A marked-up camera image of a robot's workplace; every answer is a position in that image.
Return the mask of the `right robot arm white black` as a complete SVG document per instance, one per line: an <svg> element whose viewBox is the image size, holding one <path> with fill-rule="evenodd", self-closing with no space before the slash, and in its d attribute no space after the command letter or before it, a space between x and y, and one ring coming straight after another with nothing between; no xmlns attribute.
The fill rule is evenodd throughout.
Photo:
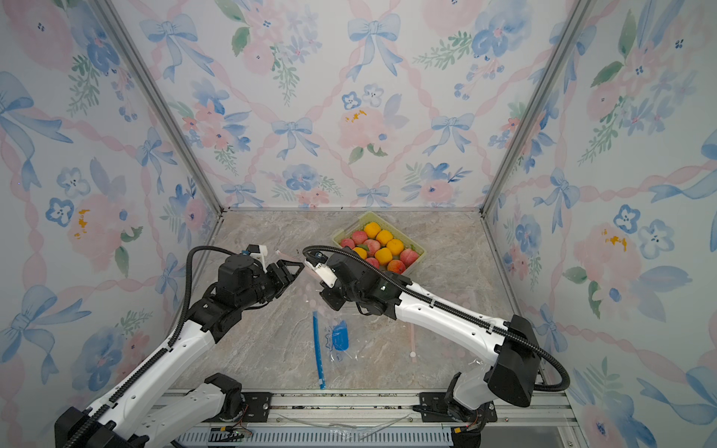
<svg viewBox="0 0 717 448"><path fill-rule="evenodd" d="M430 330L478 358L468 373L456 373L444 395L446 414L472 421L496 399L513 406L531 405L540 357L522 317L506 321L486 317L422 289L411 279L383 272L357 255L317 252L306 266L321 280L320 293L334 310L353 302L362 315L382 315Z"/></svg>

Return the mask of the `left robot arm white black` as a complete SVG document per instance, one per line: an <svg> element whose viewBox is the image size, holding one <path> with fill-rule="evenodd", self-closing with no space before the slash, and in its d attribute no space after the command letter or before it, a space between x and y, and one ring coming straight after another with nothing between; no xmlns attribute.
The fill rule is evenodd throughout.
<svg viewBox="0 0 717 448"><path fill-rule="evenodd" d="M58 447L163 447L195 425L216 418L240 421L249 409L242 385L215 373L180 401L158 412L155 403L179 375L239 323L281 297L304 265L267 263L263 246L228 252L217 280L197 302L186 300L175 330L118 386L84 410L69 408L54 425Z"/></svg>

